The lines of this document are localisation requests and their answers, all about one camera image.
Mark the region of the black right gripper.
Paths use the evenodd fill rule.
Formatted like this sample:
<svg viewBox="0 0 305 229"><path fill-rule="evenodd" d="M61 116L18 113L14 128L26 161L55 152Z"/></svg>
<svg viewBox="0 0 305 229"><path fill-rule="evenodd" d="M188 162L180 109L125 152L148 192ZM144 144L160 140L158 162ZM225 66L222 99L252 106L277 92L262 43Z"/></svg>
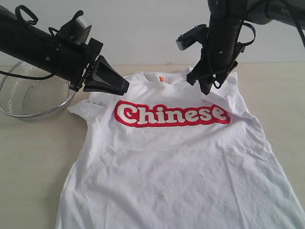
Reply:
<svg viewBox="0 0 305 229"><path fill-rule="evenodd" d="M210 15L203 61L200 60L186 78L190 85L194 85L199 80L203 94L208 95L214 85L213 73L219 73L221 70L225 75L230 73L234 47L241 25L241 19L228 14Z"/></svg>

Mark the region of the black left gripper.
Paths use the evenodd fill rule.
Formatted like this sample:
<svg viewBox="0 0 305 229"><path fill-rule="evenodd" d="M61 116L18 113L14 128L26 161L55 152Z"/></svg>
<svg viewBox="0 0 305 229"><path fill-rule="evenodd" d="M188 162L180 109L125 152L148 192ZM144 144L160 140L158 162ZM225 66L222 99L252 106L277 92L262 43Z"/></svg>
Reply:
<svg viewBox="0 0 305 229"><path fill-rule="evenodd" d="M70 82L69 88L76 92L84 82L84 92L124 95L129 82L109 65L104 56L99 55L102 47L103 43L94 38L88 44L62 40L57 53L56 75Z"/></svg>

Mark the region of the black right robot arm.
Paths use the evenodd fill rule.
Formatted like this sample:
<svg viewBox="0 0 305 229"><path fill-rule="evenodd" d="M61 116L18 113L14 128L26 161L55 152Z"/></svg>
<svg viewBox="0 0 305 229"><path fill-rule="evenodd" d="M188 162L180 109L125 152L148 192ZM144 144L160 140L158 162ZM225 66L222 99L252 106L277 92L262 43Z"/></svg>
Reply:
<svg viewBox="0 0 305 229"><path fill-rule="evenodd" d="M303 0L210 0L209 24L201 24L181 35L176 43L185 50L194 43L202 45L201 58L187 74L187 82L200 85L208 95L211 87L219 89L238 65L237 57L254 41L238 40L243 26L256 33L253 24L279 21L295 26L305 39L305 2Z"/></svg>

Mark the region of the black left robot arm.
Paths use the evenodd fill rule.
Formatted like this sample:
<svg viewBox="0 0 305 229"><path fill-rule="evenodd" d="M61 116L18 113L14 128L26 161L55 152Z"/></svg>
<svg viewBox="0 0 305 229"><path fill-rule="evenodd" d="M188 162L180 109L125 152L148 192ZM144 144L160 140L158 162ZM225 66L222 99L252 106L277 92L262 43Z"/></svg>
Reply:
<svg viewBox="0 0 305 229"><path fill-rule="evenodd" d="M124 95L129 82L100 54L103 43L89 38L92 24L77 11L59 30L36 28L37 16L26 6L14 12L0 8L0 50L68 81L69 88L85 92Z"/></svg>

